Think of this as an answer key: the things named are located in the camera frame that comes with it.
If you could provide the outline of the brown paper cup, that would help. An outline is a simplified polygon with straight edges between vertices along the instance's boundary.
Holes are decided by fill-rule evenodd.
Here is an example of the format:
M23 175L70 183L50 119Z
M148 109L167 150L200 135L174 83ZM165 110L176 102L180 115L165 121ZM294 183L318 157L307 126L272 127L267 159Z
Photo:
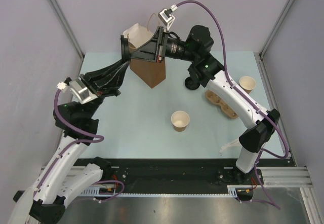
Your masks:
M240 87L248 94L250 94L256 87L256 81L253 77L243 76L239 79Z
M182 110L176 111L171 116L171 122L175 131L182 132L190 122L189 114Z

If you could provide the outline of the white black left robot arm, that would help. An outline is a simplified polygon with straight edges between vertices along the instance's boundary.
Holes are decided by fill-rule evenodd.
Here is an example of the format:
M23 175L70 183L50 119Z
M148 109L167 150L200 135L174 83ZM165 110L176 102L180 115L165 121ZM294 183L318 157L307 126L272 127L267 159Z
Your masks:
M33 217L40 223L57 223L66 208L93 184L112 185L112 195L94 201L102 203L120 195L125 184L112 173L111 163L96 157L85 169L67 180L79 156L104 136L97 134L98 120L92 117L104 99L118 96L128 61L88 72L76 80L67 78L57 85L54 99L55 125L63 130L59 146L37 180L14 196L16 203L9 223L27 223Z

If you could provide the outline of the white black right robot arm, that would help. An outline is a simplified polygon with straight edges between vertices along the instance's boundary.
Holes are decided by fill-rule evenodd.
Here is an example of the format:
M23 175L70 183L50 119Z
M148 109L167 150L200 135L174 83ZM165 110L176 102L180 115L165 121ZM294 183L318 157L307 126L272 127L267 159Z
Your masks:
M218 95L242 120L246 131L239 137L242 145L236 161L234 180L245 184L252 178L251 170L259 152L269 141L278 125L278 110L267 110L260 106L245 90L225 73L224 65L210 53L214 43L210 31L202 25L195 25L185 41L171 36L162 26L150 33L124 35L131 43L132 59L161 62L165 57L190 61L188 72L193 83L201 85Z

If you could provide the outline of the black plastic cup lid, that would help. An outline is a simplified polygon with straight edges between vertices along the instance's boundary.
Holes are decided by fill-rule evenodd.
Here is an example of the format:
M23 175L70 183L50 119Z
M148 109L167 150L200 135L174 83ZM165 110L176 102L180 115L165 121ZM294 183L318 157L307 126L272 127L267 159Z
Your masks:
M200 87L200 84L194 82L191 77L185 79L184 85L188 90L197 90Z

